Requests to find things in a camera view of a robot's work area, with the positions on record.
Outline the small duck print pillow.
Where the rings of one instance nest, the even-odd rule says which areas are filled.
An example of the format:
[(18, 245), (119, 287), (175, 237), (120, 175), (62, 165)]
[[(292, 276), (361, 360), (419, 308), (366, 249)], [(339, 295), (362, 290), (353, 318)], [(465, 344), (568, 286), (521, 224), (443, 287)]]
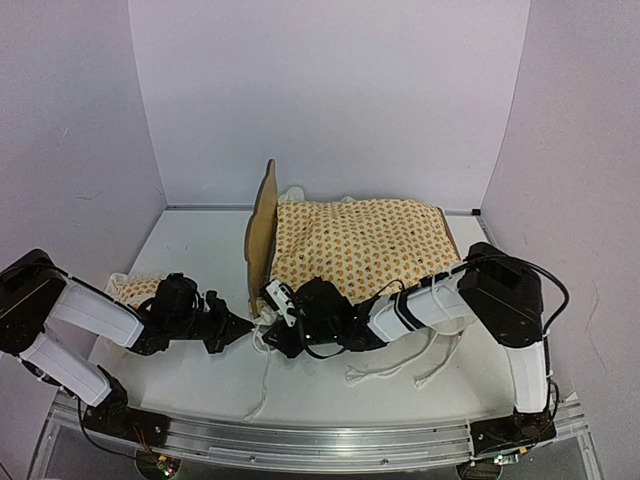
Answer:
[(105, 293), (118, 302), (138, 308), (144, 301), (153, 298), (163, 274), (123, 274), (113, 273), (105, 287)]

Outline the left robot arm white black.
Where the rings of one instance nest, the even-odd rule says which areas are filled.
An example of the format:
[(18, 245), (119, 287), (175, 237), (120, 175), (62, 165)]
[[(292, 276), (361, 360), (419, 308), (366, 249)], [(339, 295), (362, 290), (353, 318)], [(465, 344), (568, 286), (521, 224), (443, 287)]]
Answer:
[(65, 272), (40, 249), (2, 270), (2, 353), (96, 407), (96, 421), (114, 437), (134, 428), (132, 411), (120, 403), (127, 394), (104, 368), (70, 349), (60, 336), (64, 324), (140, 356), (162, 352), (174, 341), (200, 341), (216, 354), (254, 328), (215, 291), (201, 293), (182, 273), (148, 288), (136, 280), (110, 295)]

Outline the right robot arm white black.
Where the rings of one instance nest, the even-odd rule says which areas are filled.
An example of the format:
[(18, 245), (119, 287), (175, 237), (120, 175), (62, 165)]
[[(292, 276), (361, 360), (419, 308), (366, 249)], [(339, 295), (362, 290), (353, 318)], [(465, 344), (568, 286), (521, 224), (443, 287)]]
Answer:
[(504, 435), (524, 443), (542, 427), (551, 385), (547, 336), (570, 294), (532, 262), (478, 242), (460, 264), (359, 304), (319, 277), (298, 289), (273, 280), (263, 295), (277, 319), (262, 340), (288, 358), (321, 359), (312, 348), (325, 344), (341, 353), (378, 350), (422, 330), (458, 335), (478, 322), (509, 362), (515, 412), (504, 420)]

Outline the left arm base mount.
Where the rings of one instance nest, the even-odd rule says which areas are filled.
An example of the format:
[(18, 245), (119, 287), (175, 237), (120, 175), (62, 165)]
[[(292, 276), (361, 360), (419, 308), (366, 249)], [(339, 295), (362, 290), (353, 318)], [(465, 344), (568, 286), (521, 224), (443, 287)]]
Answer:
[(147, 447), (165, 445), (170, 418), (166, 415), (129, 406), (122, 384), (101, 366), (100, 372), (109, 382), (110, 392), (97, 406), (87, 406), (81, 413), (81, 425), (110, 437), (137, 441)]

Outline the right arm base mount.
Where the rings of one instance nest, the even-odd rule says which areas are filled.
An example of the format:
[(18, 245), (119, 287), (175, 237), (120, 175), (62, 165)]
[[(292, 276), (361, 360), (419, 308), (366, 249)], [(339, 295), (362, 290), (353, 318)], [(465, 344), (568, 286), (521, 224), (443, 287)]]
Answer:
[(539, 443), (553, 440), (556, 437), (557, 411), (557, 406), (545, 407), (538, 413), (513, 410), (509, 416), (472, 421), (469, 459), (484, 460), (510, 454), (521, 448), (530, 449)]

